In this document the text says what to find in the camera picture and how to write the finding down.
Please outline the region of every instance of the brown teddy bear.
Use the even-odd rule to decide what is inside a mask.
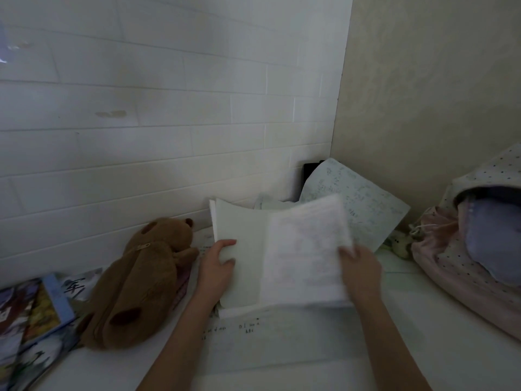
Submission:
[[[134,346],[156,333],[176,297],[177,267],[199,255],[191,219],[158,218],[136,232],[96,284],[78,326],[92,349]]]

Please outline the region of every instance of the left hand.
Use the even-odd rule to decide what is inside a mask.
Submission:
[[[237,240],[219,240],[201,259],[194,296],[209,302],[212,307],[217,304],[230,285],[233,268],[235,267],[235,259],[220,263],[219,253],[224,247],[235,245],[235,243],[237,243]]]

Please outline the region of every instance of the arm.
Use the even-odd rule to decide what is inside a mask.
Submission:
[[[219,252],[236,242],[219,240],[201,259],[195,293],[136,391],[182,391],[190,388],[203,346],[203,330],[212,309],[228,288],[235,266],[234,260],[221,264]]]
[[[381,299],[381,265],[365,247],[340,248],[342,278],[364,330],[380,391],[431,391]]]

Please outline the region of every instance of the beige wall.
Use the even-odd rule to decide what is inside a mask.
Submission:
[[[410,204],[521,140],[521,0],[354,0],[331,156]]]

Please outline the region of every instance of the hand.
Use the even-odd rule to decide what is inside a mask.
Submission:
[[[342,281],[357,310],[381,302],[382,266],[367,247],[339,247]]]
[[[219,253],[223,247],[235,245],[235,243],[237,243],[237,240],[219,240],[201,259],[194,296],[210,303],[212,307],[217,304],[230,285],[233,268],[235,267],[235,259],[220,263]]]

